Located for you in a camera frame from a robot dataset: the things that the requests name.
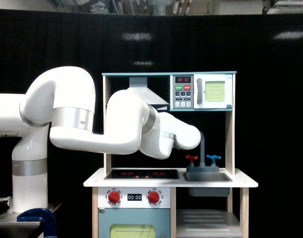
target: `oven knob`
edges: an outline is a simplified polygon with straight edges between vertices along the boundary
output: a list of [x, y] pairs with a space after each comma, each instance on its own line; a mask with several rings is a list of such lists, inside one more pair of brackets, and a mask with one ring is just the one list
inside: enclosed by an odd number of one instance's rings
[[159, 199], [160, 199], [159, 194], [155, 191], [150, 192], [148, 195], [148, 201], [150, 203], [157, 203], [157, 202], [159, 202]]
[[108, 200], [111, 203], [118, 203], [120, 199], [121, 199], [121, 196], [116, 191], [112, 191], [110, 194], [108, 194]]

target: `black cooktop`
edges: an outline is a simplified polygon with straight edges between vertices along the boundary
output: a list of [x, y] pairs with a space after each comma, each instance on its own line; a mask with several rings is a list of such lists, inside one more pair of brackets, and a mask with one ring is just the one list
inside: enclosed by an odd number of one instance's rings
[[120, 169], [111, 170], [104, 179], [179, 179], [179, 174], [177, 170]]

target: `microwave handle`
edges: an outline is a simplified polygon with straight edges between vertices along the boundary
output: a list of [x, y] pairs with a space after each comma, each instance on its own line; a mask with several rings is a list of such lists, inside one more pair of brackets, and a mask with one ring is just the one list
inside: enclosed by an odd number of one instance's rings
[[197, 82], [197, 104], [200, 105], [202, 104], [202, 79], [201, 78], [198, 78], [196, 80]]

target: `oven timer display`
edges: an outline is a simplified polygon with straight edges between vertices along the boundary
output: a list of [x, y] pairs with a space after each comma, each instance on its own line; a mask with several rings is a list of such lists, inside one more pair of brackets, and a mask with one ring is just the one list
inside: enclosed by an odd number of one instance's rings
[[128, 201], [141, 201], [142, 195], [141, 194], [128, 194], [127, 200]]

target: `oven window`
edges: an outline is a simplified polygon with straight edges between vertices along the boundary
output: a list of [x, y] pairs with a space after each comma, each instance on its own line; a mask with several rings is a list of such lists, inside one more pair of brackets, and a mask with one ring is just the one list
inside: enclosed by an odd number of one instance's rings
[[205, 101], [207, 102], [225, 101], [225, 81], [206, 81]]
[[156, 229], [152, 225], [113, 224], [110, 238], [156, 238]]

